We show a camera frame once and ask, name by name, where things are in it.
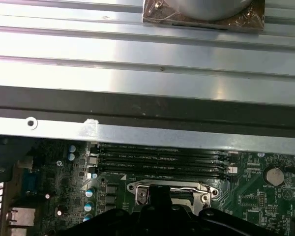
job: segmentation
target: blue capacitor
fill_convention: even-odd
[[[84,205],[84,210],[85,210],[86,212],[89,212],[89,211],[91,211],[91,210],[93,209],[93,207],[94,207],[94,203],[91,202],[91,201],[88,201],[88,202]]]
[[[91,198],[95,193],[95,189],[93,187],[89,188],[87,191],[85,191],[85,196],[88,198]]]
[[[91,220],[92,218],[93,218],[93,215],[92,214],[86,214],[84,216],[83,222],[88,221],[88,220]]]

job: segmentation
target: electrolytic capacitor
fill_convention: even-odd
[[[56,235],[56,231],[55,230],[49,230],[44,236],[54,236]]]
[[[86,214],[84,216],[83,222],[88,221],[88,220],[91,220],[92,218],[93,218],[93,215],[92,214]]]
[[[57,193],[55,191],[48,192],[45,194],[45,199],[51,199],[53,198]]]
[[[86,212],[89,212],[89,211],[91,211],[91,210],[93,209],[93,207],[94,207],[94,203],[91,202],[91,201],[88,201],[88,202],[84,205],[84,210],[85,210]]]
[[[68,160],[69,161],[74,161],[75,155],[73,153],[68,154]]]
[[[57,216],[62,216],[65,213],[68,213],[68,207],[66,207],[66,206],[58,206],[57,207]]]
[[[77,150],[77,148],[74,145],[71,145],[69,147],[69,152],[75,152]]]
[[[95,193],[95,189],[93,187],[89,188],[87,191],[85,191],[85,196],[88,198],[91,198]]]

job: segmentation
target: green circuit board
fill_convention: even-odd
[[[292,166],[290,159],[285,155],[273,153],[232,152],[225,155],[229,157],[227,165],[233,172],[229,173],[228,180],[188,176],[177,178],[170,174],[156,176],[102,173],[92,183],[98,190],[94,199],[97,202],[94,214],[101,214],[112,207],[132,212],[136,206],[135,197],[127,186],[136,181],[144,179],[198,181],[219,190],[219,195],[212,199],[211,207],[281,235],[295,235],[295,175],[284,172],[284,181],[279,186],[268,183],[265,176],[265,172],[272,168]],[[110,196],[110,200],[107,201],[105,196]]]
[[[72,145],[75,159],[69,160]],[[149,181],[210,186],[218,192],[210,207],[280,235],[295,235],[295,175],[285,171],[293,166],[292,156],[60,140],[45,141],[38,150],[37,160],[44,161],[24,175],[23,192],[57,194],[37,208],[38,218],[28,235],[64,230],[113,208],[132,213],[141,204],[135,199],[135,184]],[[275,171],[267,176],[269,170]],[[86,196],[88,189],[94,190],[91,197]],[[189,193],[171,197],[174,204],[193,207]],[[67,210],[57,215],[62,206]]]

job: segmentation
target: screw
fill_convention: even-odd
[[[5,168],[0,167],[0,174],[3,173],[3,172],[5,172]]]
[[[172,209],[173,209],[173,210],[179,210],[179,209],[180,209],[180,206],[173,205],[173,206],[172,206]]]
[[[62,161],[57,161],[57,162],[56,162],[56,165],[57,165],[57,166],[62,166]]]
[[[211,211],[211,210],[207,210],[207,211],[206,211],[206,214],[207,214],[208,216],[213,216],[213,215],[214,215],[214,212]]]
[[[163,5],[163,3],[162,2],[157,2],[156,4],[155,4],[155,9],[159,9],[161,6]]]

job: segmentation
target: black plastic part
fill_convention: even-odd
[[[260,226],[212,208],[200,211],[199,223],[211,231],[220,231],[225,234],[230,233],[231,235],[278,236],[278,234]]]
[[[11,180],[13,165],[38,142],[34,138],[0,136],[0,182]]]
[[[95,147],[91,147],[91,148],[89,149],[89,152],[90,152],[90,154],[98,154],[97,146],[95,146]]]
[[[189,98],[0,86],[0,117],[295,138],[295,107]]]
[[[94,174],[94,173],[96,173],[96,168],[95,167],[89,167],[88,172],[91,173],[91,174]]]

